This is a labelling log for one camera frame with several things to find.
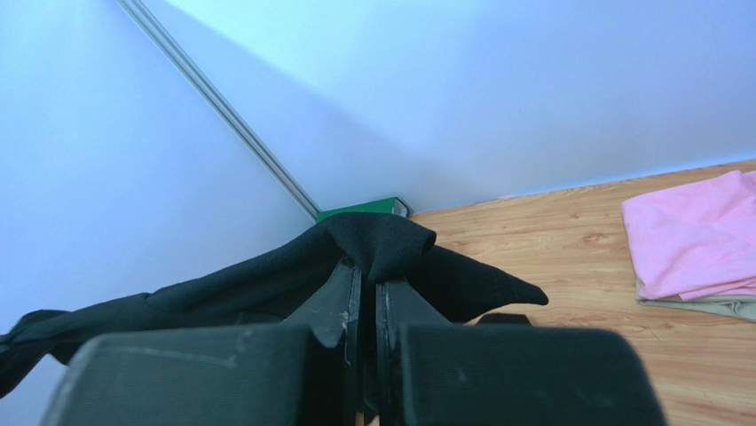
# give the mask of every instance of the wood grain surface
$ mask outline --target wood grain surface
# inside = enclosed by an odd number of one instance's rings
[[[709,313],[644,307],[620,203],[756,160],[605,185],[418,213],[438,244],[497,266],[546,291],[548,306],[513,305],[550,327],[600,327],[641,355],[672,425],[756,425],[756,323]]]

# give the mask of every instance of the stack of folded clothes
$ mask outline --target stack of folded clothes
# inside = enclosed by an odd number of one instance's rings
[[[756,321],[756,171],[622,203],[638,302]]]

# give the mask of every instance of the pink towel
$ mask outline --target pink towel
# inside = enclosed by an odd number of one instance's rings
[[[756,296],[756,171],[622,203],[639,296]]]

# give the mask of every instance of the gray folded cloth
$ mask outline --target gray folded cloth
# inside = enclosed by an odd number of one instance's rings
[[[640,294],[639,292],[643,285],[643,281],[640,279],[636,281],[636,295]],[[644,299],[641,296],[637,296],[637,302],[643,306],[717,313],[756,322],[756,296],[707,296],[688,301],[683,301],[679,296],[670,296],[656,300]]]

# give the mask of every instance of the white wall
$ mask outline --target white wall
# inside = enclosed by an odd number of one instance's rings
[[[152,291],[311,220],[116,2],[0,2],[0,333]],[[34,425],[44,359],[0,424]]]
[[[752,0],[145,0],[324,209],[756,157]]]

